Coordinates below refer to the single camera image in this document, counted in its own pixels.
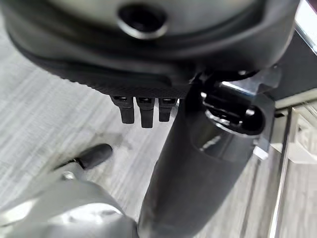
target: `screw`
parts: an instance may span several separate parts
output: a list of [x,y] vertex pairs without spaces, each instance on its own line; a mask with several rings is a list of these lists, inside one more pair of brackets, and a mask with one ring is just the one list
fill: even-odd
[[64,179],[67,179],[67,180],[69,180],[69,179],[76,179],[74,173],[72,173],[72,172],[70,172],[70,171],[65,171],[65,172],[63,172],[63,177],[64,177]]

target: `silver metal part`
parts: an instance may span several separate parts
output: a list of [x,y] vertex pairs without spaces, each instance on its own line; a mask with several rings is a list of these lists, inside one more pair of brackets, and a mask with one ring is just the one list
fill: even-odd
[[63,172],[63,176],[65,179],[76,179],[75,175],[70,171]]
[[167,29],[168,29],[167,22],[166,22],[160,29],[154,32],[142,32],[129,26],[127,23],[125,23],[121,19],[118,19],[118,26],[123,32],[139,40],[153,40],[153,39],[159,38],[163,36],[167,32]]
[[283,149],[282,149],[282,154],[281,154],[281,163],[280,163],[280,168],[279,168],[279,186],[278,186],[278,191],[277,191],[277,198],[276,198],[276,203],[274,207],[274,212],[273,212],[273,217],[271,220],[270,228],[269,228],[269,238],[276,238],[277,237],[277,228],[278,228],[278,221],[279,221],[279,216],[280,216],[280,210],[281,210],[281,201],[283,197],[283,192],[284,192],[284,184],[286,180],[286,174],[287,174],[287,167],[288,167],[288,145],[289,145],[289,138],[290,138],[290,128],[292,124],[292,114],[293,114],[293,109],[289,108],[288,109],[288,116],[287,116],[287,123],[286,123],[286,128],[285,128],[285,133],[284,133],[284,139],[283,139]]
[[137,238],[136,223],[70,163],[0,211],[0,238]]

